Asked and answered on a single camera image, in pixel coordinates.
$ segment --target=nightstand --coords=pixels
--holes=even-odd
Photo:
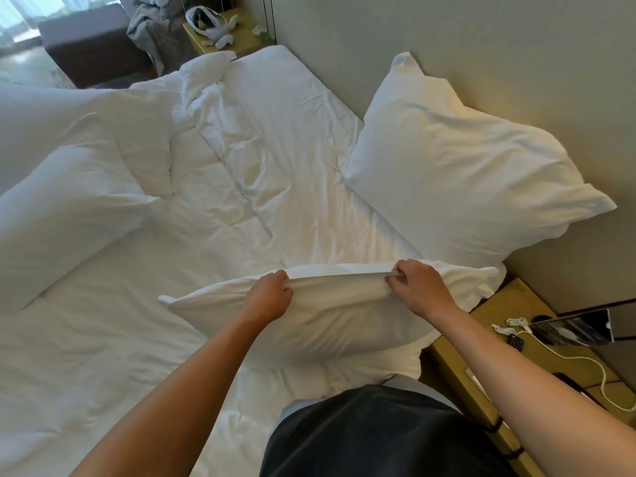
[[[247,10],[244,8],[234,8],[223,12],[223,16],[228,21],[233,15],[238,15],[238,25],[232,32],[232,35],[234,35],[234,45],[227,45],[223,50],[233,51],[237,54],[237,58],[240,58],[273,44],[273,42],[263,42],[258,36],[252,33],[252,28],[256,23]],[[184,23],[183,28],[186,30],[192,46],[199,55],[218,52],[214,45],[203,45],[203,42],[208,41],[208,39],[196,33],[189,24]]]
[[[520,279],[513,280],[499,290],[488,301],[473,310],[471,315],[488,331],[493,331],[491,324],[506,327],[505,320],[509,318],[526,318],[530,321],[538,315],[556,317],[552,310]],[[503,335],[493,334],[505,340]],[[522,354],[541,368],[550,373],[557,371],[565,373],[582,387],[600,383],[602,377],[600,369],[592,362],[564,360],[546,350],[534,337],[530,335],[521,335],[521,337],[525,340]],[[619,379],[616,373],[609,369],[603,360],[589,348],[556,346],[554,350],[563,356],[586,356],[596,359],[605,366],[608,372],[608,381]],[[442,375],[457,393],[470,415],[481,425],[489,428],[493,442],[509,458],[514,470],[522,477],[543,476],[544,474],[536,463],[527,452],[523,451],[523,447],[514,432],[500,418],[497,408],[466,373],[465,361],[449,341],[446,338],[439,338],[433,343],[431,353],[438,363]],[[601,395],[598,387],[590,388],[588,392],[614,417],[625,423],[630,423],[633,419],[634,413],[619,410],[609,404]],[[634,393],[623,382],[606,385],[606,393],[618,405],[626,408],[631,407],[634,402]]]

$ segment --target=black shirt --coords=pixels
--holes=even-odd
[[[488,436],[425,395],[366,385],[302,408],[274,430],[261,477],[515,477]]]

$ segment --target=person's right arm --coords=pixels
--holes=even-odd
[[[434,268],[409,259],[394,270],[406,277],[389,285],[457,349],[546,475],[636,476],[634,430],[484,329]]]

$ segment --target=person's left arm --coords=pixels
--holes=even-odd
[[[279,270],[258,280],[239,316],[115,424],[71,477],[190,475],[243,358],[290,305],[286,279]]]

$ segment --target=hand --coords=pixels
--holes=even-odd
[[[389,276],[389,286],[401,297],[408,309],[429,323],[457,309],[449,289],[434,267],[415,259],[400,260],[393,271],[403,277]]]
[[[243,315],[260,320],[266,325],[280,318],[294,296],[291,288],[283,288],[283,283],[288,279],[290,277],[283,270],[262,276],[245,297]]]

